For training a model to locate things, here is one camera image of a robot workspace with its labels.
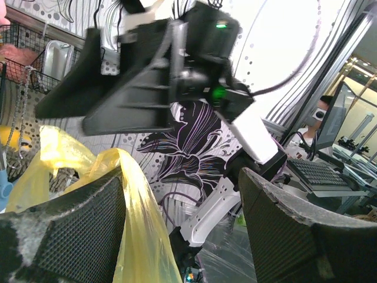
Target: black cable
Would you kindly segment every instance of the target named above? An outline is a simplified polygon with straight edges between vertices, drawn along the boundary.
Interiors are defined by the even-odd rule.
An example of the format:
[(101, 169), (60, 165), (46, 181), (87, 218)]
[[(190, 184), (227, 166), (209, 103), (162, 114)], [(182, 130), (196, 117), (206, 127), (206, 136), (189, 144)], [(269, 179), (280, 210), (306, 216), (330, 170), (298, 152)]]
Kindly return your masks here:
[(73, 18), (72, 18), (72, 15), (71, 15), (71, 8), (72, 8), (72, 0), (70, 0), (70, 2), (68, 3), (68, 16), (70, 19), (72, 19), (72, 23), (74, 22)]
[(140, 0), (116, 0), (123, 6), (128, 14), (145, 13), (145, 8)]
[(318, 140), (318, 132), (316, 131), (311, 145), (307, 144), (307, 142), (305, 141), (304, 135), (299, 131), (295, 131), (291, 133), (287, 139), (289, 140), (295, 134), (297, 134), (300, 137), (302, 143), (304, 144), (304, 149), (307, 152), (306, 158), (309, 159), (309, 161), (313, 161), (314, 157), (316, 156), (316, 151), (317, 151), (316, 146), (317, 146), (317, 140)]
[(173, 19), (177, 19), (176, 17), (176, 3), (173, 1), (173, 4), (171, 6), (171, 13), (173, 14)]
[(177, 1), (178, 18), (181, 17), (181, 11), (179, 11), (179, 1), (180, 1), (180, 0)]
[(119, 19), (118, 19), (118, 24), (117, 24), (117, 38), (119, 38), (119, 35), (120, 35), (119, 27), (122, 21), (122, 10), (123, 10), (123, 6), (121, 5), (119, 9)]
[(95, 12), (93, 14), (93, 20), (94, 20), (94, 27), (95, 28), (98, 28), (97, 15), (98, 15), (98, 13), (100, 12), (100, 9), (101, 9), (101, 3), (102, 3), (102, 0), (98, 0), (97, 10), (95, 10)]
[[(319, 8), (318, 10), (320, 10), (320, 1), (319, 0), (318, 0), (318, 8)], [(288, 78), (283, 80), (281, 83), (274, 85), (273, 87), (269, 87), (269, 88), (265, 88), (264, 90), (256, 91), (255, 93), (253, 93), (253, 96), (260, 96), (261, 94), (270, 93), (272, 91), (278, 90), (279, 88), (282, 88), (284, 85), (286, 85), (291, 80), (293, 80), (302, 71), (302, 69), (305, 67), (307, 61), (309, 60), (309, 58), (312, 56), (312, 54), (314, 52), (314, 49), (315, 49), (315, 46), (316, 46), (316, 43), (317, 43), (317, 40), (318, 40), (318, 37), (319, 37), (320, 23), (321, 23), (321, 20), (320, 20), (320, 17), (319, 17), (318, 20), (317, 20), (316, 33), (313, 37), (312, 42), (310, 43), (310, 48), (309, 48), (308, 52), (306, 53), (304, 59), (302, 60), (301, 64), (297, 67), (297, 69), (294, 70), (292, 75), (290, 75)]]
[(187, 5), (189, 4), (188, 2), (189, 2), (189, 0), (186, 0), (186, 3), (184, 4), (183, 14), (185, 14), (187, 12)]
[(226, 84), (232, 89), (232, 90), (241, 90), (247, 93), (249, 96), (252, 96), (252, 93), (250, 90), (247, 88), (247, 86), (241, 82), (239, 84), (237, 83), (238, 81), (234, 79), (233, 77), (233, 70), (232, 70), (232, 64), (228, 58), (224, 59), (223, 62), (223, 73), (222, 73), (223, 78), (225, 78)]

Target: dark hair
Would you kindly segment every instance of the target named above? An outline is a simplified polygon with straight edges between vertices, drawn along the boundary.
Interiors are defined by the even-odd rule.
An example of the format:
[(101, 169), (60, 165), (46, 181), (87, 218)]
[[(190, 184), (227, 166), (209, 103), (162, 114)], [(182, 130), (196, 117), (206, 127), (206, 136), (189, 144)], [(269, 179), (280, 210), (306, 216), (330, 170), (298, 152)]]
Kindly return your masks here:
[(321, 98), (319, 100), (326, 103), (327, 106), (330, 106), (332, 99), (333, 99), (332, 96), (321, 96)]

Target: wire basket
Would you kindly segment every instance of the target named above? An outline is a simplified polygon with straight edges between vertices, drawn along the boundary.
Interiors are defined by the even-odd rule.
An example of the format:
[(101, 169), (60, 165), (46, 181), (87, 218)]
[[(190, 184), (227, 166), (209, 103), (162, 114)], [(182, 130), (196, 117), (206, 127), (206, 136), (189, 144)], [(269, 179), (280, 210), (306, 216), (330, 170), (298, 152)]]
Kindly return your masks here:
[[(45, 94), (51, 91), (59, 83), (59, 80), (42, 73), (45, 48), (51, 40), (52, 38), (43, 36), (40, 32), (31, 30), (17, 22), (12, 22), (11, 25), (1, 26), (0, 54), (2, 54), (1, 48), (4, 48), (5, 44), (11, 44), (19, 49), (23, 49), (25, 61), (21, 64), (17, 58), (7, 57), (7, 54), (2, 54), (5, 56), (5, 63), (7, 64), (6, 79), (17, 84), (25, 83), (27, 73), (25, 72), (25, 66), (30, 65), (35, 70), (31, 73), (29, 87)], [(74, 63), (79, 55), (80, 51), (75, 49)]]

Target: metal wire shelf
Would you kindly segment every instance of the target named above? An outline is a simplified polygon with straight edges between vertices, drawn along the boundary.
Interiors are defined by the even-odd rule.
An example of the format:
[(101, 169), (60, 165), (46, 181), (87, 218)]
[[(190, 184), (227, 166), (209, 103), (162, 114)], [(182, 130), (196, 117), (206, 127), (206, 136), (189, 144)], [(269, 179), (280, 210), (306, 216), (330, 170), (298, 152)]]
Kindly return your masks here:
[[(56, 78), (42, 73), (45, 48), (51, 40), (53, 39), (17, 22), (0, 27), (0, 48), (4, 44), (12, 44), (17, 48), (27, 48), (35, 53), (36, 59), (30, 64), (34, 71), (31, 73), (29, 88), (44, 94), (49, 93), (59, 83)], [(75, 48), (72, 65), (77, 62), (79, 56), (80, 50)], [(7, 58), (5, 55), (5, 62), (0, 65), (0, 71), (3, 69), (4, 63), (6, 64), (5, 78), (17, 84), (23, 84), (26, 79), (25, 65), (16, 62), (16, 59)]]

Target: computer monitor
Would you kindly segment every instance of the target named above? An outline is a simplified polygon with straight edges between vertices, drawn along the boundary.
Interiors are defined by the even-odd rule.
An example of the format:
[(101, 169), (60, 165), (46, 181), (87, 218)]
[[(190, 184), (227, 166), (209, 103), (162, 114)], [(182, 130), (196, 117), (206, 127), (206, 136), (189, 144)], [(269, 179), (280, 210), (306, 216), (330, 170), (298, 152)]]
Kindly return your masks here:
[(316, 150), (332, 146), (355, 97), (355, 93), (346, 83), (339, 83), (320, 125)]

